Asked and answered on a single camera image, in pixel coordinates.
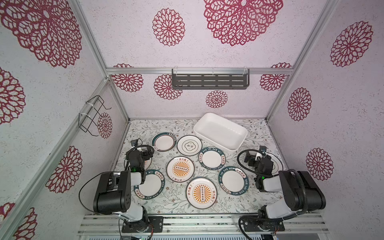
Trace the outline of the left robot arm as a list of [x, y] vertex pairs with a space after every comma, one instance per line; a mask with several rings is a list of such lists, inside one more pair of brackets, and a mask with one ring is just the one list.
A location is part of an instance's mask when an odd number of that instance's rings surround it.
[[154, 155], [149, 145], [134, 147], [126, 152], [126, 166], [121, 172], [100, 174], [96, 189], [93, 212], [96, 214], [117, 214], [126, 223], [144, 224], [149, 222], [144, 207], [132, 202], [132, 187], [144, 184], [146, 180], [145, 161]]

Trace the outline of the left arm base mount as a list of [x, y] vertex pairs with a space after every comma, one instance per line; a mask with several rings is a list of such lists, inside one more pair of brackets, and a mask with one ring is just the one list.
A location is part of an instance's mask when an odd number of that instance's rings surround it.
[[148, 217], [138, 222], [124, 222], [121, 232], [124, 234], [161, 233], [164, 226], [164, 217]]

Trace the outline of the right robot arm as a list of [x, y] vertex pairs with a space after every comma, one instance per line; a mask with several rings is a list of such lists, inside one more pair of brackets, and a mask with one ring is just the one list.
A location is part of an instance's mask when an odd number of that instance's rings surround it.
[[260, 150], [241, 151], [237, 162], [256, 175], [255, 186], [260, 192], [283, 193], [281, 200], [258, 210], [257, 220], [280, 222], [326, 207], [325, 195], [309, 172], [288, 169], [273, 175], [274, 163], [271, 155]]

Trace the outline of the green red rim plate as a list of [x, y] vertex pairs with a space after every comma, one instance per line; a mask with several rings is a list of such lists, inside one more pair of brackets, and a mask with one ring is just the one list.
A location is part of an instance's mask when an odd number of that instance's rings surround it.
[[172, 133], [164, 132], [159, 133], [153, 137], [151, 144], [157, 152], [167, 152], [174, 148], [176, 145], [176, 136]]

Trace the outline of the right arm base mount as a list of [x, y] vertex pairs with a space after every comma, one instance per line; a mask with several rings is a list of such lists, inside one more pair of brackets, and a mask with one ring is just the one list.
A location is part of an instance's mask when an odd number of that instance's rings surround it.
[[241, 219], [246, 232], [283, 232], [286, 230], [282, 221], [259, 219], [255, 216], [243, 216]]

